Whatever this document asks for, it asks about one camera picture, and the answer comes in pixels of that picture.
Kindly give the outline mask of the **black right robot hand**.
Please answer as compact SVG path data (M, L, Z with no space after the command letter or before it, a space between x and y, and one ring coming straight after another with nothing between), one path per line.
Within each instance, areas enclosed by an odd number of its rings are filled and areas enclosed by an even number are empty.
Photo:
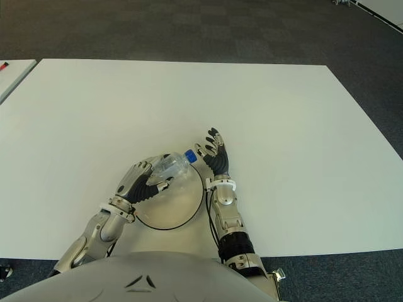
M217 129L211 127L205 140L208 144L204 147L199 143L195 144L197 154L212 170L214 176L229 176L229 160L221 134Z

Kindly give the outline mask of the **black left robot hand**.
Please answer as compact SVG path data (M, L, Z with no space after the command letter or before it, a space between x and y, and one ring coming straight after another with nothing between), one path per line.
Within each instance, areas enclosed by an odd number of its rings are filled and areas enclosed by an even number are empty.
M158 155L134 163L119 182L115 196L119 196L131 204L136 204L166 190L173 177L168 177L153 185L148 184L147 181L150 179L156 164L167 156L168 154Z

